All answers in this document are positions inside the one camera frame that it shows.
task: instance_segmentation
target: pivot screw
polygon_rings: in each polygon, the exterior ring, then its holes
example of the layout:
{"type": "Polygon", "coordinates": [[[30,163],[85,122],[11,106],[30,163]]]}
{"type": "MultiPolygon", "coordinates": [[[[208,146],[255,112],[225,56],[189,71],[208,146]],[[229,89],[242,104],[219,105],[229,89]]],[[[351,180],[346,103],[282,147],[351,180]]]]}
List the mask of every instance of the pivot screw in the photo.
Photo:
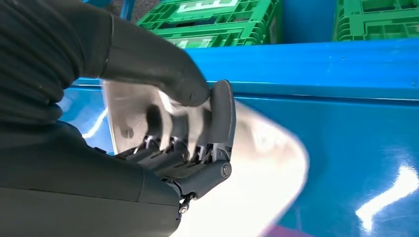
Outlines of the pivot screw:
{"type": "Polygon", "coordinates": [[[228,177],[230,177],[231,174],[231,165],[230,163],[225,163],[223,164],[223,166],[221,167],[221,176],[226,179],[228,177]]]}
{"type": "Polygon", "coordinates": [[[188,210],[189,210],[189,205],[188,204],[182,204],[179,207],[179,213],[180,214],[185,214],[188,210]]]}

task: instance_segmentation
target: prosthetic hand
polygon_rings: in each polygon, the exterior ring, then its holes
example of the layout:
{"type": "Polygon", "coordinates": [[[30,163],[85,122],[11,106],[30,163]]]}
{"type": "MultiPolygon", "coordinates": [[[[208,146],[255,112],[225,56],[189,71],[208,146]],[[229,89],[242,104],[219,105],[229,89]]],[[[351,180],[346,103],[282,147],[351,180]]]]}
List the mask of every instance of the prosthetic hand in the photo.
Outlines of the prosthetic hand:
{"type": "Polygon", "coordinates": [[[2,0],[0,21],[0,236],[167,237],[191,199],[230,176],[230,84],[210,90],[185,52],[79,0],[2,0]],[[183,106],[209,99],[195,152],[182,116],[159,151],[152,107],[138,147],[89,147],[57,121],[78,77],[154,85],[183,106]]]}

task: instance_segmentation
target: blue metal frame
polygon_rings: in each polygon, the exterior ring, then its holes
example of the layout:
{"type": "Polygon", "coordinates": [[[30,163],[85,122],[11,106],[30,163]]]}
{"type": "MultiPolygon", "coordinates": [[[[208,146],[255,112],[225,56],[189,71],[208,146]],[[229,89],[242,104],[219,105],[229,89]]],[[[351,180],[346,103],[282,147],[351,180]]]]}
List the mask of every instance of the blue metal frame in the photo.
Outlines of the blue metal frame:
{"type": "MultiPolygon", "coordinates": [[[[112,3],[112,0],[82,0],[85,3],[95,5],[97,7],[106,7],[112,3]]],[[[132,10],[134,9],[135,0],[124,0],[121,9],[121,18],[130,21],[132,10]]]]}
{"type": "Polygon", "coordinates": [[[332,40],[337,0],[282,0],[283,43],[332,40]]]}
{"type": "MultiPolygon", "coordinates": [[[[419,39],[399,39],[187,52],[208,81],[228,79],[240,94],[414,100],[419,99],[418,45],[419,39]]],[[[98,79],[75,82],[99,84],[98,79]]]]}

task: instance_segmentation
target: green crate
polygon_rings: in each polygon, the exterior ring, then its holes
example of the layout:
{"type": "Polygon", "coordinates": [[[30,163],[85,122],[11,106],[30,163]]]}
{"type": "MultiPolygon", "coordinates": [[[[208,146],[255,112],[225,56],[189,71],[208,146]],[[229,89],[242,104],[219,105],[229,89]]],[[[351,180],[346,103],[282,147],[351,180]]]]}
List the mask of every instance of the green crate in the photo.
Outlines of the green crate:
{"type": "Polygon", "coordinates": [[[230,23],[200,28],[177,28],[152,31],[180,48],[203,48],[257,45],[268,43],[259,23],[230,23]]]}
{"type": "Polygon", "coordinates": [[[137,25],[149,30],[199,29],[230,23],[259,23],[274,42],[281,40],[279,0],[176,0],[164,1],[137,25]]]}
{"type": "Polygon", "coordinates": [[[419,38],[419,0],[339,0],[333,41],[419,38]]]}

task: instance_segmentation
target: black plastic finger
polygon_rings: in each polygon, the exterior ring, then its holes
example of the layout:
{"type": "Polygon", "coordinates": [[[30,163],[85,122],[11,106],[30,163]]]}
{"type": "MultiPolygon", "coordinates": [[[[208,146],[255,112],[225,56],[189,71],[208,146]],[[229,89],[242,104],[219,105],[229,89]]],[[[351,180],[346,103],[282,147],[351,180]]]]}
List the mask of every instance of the black plastic finger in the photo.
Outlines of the black plastic finger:
{"type": "Polygon", "coordinates": [[[173,128],[171,131],[171,137],[185,142],[188,142],[188,136],[189,136],[189,120],[187,115],[182,116],[174,116],[170,115],[171,121],[173,124],[173,128]]]}
{"type": "Polygon", "coordinates": [[[218,81],[211,90],[211,125],[208,130],[208,143],[233,145],[236,128],[236,107],[231,84],[218,81]]]}
{"type": "Polygon", "coordinates": [[[147,108],[146,112],[147,119],[147,136],[151,136],[154,140],[161,140],[163,136],[163,124],[162,124],[162,115],[160,109],[157,105],[151,105],[147,108]]]}

